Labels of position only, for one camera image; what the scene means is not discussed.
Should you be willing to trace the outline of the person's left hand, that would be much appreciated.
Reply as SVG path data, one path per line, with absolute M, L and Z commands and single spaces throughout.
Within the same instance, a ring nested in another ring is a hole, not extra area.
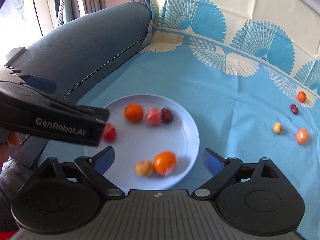
M 7 141 L 0 146 L 0 164 L 3 165 L 9 159 L 9 147 L 17 147 L 20 143 L 19 134 L 11 132 Z

